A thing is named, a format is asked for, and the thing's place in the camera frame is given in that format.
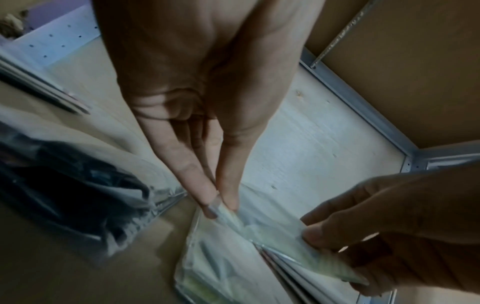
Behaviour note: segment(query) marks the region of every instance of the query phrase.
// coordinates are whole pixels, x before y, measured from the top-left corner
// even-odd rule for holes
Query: person's right hand
[[[405,285],[480,293],[480,162],[374,178],[302,221],[313,247],[348,246],[339,255],[369,280],[351,284],[363,295]]]
[[[153,151],[203,207],[230,209],[324,0],[95,0],[118,84]]]

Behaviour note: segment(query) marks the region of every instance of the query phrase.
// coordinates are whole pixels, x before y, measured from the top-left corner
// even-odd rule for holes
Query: stack of packets
[[[267,263],[304,303],[342,302],[306,272],[368,284],[328,250],[308,246],[305,225],[260,191],[242,185],[238,211],[220,197],[210,210],[217,219],[196,218],[175,275],[177,290],[192,303],[291,302]]]

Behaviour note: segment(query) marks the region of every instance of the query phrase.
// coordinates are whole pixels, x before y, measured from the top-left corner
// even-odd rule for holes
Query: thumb
[[[416,210],[401,188],[390,188],[308,226],[302,236],[315,248],[342,248],[377,232],[414,234],[420,223]]]
[[[239,208],[239,185],[244,168],[255,142],[265,127],[266,125],[251,129],[241,135],[227,132],[223,135],[215,179],[223,202],[231,210]]]

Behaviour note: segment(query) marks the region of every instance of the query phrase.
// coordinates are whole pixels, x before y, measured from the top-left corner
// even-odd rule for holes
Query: hand
[[[200,206],[218,189],[237,209],[247,158],[323,1],[93,3],[122,95],[156,155]]]
[[[438,286],[480,293],[480,162],[368,180],[302,221],[313,247],[338,249],[369,286]],[[378,235],[362,241],[375,233]]]

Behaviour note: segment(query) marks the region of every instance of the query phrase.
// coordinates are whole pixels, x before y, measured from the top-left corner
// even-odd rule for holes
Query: table surface
[[[96,114],[62,110],[0,83],[2,104],[81,129],[114,146],[158,161],[123,101],[100,39],[49,67],[49,75],[92,100]],[[299,66],[246,165],[243,182],[271,195],[297,217],[356,183],[398,173],[404,155]],[[92,267],[32,223],[0,204],[1,303],[180,303],[173,271],[195,210],[182,200],[103,267]],[[358,293],[320,277],[339,301]]]

